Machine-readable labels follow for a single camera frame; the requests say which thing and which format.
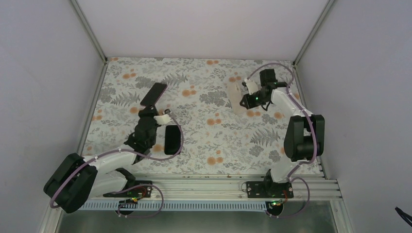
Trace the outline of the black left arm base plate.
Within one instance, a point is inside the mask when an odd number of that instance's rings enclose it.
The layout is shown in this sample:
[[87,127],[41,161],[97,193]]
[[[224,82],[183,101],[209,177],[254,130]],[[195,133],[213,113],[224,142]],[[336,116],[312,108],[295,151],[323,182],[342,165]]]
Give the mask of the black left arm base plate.
[[133,189],[128,190],[127,192],[123,192],[123,193],[106,193],[103,194],[103,197],[105,198],[109,198],[109,197],[113,197],[113,198],[150,198],[151,197],[151,191],[152,191],[152,187],[150,186],[150,184],[153,184],[152,181],[135,181],[134,184],[131,185],[127,185],[125,189],[128,189],[130,187],[134,187],[136,185],[140,185],[140,187],[135,187]]

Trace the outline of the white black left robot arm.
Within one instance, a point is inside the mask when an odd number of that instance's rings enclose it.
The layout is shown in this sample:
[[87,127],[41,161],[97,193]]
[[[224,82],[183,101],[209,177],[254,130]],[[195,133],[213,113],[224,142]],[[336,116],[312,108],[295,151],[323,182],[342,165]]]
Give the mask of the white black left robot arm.
[[100,155],[69,154],[43,187],[51,208],[77,211],[89,198],[119,192],[127,197],[135,191],[135,178],[125,166],[148,156],[156,144],[157,128],[169,123],[169,110],[160,115],[154,106],[139,113],[134,131],[119,147]]

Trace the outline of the cream phone case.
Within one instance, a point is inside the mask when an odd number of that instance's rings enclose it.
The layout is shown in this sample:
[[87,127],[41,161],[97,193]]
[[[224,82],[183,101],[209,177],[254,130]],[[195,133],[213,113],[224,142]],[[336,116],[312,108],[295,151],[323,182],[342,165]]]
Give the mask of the cream phone case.
[[234,114],[241,115],[246,112],[246,108],[240,105],[243,95],[237,82],[229,82],[227,85],[228,97]]

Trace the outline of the magenta phone black screen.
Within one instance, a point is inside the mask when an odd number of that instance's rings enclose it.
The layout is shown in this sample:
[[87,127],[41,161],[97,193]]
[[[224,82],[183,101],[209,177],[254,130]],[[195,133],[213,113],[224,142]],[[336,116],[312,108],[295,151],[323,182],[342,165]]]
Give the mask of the magenta phone black screen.
[[154,106],[163,95],[167,87],[168,86],[164,83],[154,83],[149,92],[141,100],[140,105],[144,107]]

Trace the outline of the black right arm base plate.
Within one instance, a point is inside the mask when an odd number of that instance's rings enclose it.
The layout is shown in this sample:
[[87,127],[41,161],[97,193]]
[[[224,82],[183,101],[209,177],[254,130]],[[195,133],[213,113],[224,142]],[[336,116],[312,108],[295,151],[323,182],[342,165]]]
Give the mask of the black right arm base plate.
[[250,199],[280,199],[293,198],[293,188],[290,182],[274,183],[274,182],[246,182],[246,193]]

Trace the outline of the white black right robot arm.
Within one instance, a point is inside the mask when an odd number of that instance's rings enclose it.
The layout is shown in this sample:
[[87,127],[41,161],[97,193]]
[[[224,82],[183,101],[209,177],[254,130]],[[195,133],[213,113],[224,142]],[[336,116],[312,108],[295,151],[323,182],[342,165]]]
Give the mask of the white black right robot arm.
[[259,78],[260,85],[250,78],[242,82],[248,93],[242,97],[240,106],[251,109],[260,105],[266,110],[273,103],[290,114],[283,144],[286,156],[264,177],[264,194],[274,198],[281,193],[281,184],[290,183],[300,166],[312,164],[317,156],[322,155],[325,119],[300,104],[290,90],[291,83],[278,81],[273,69],[260,71]]

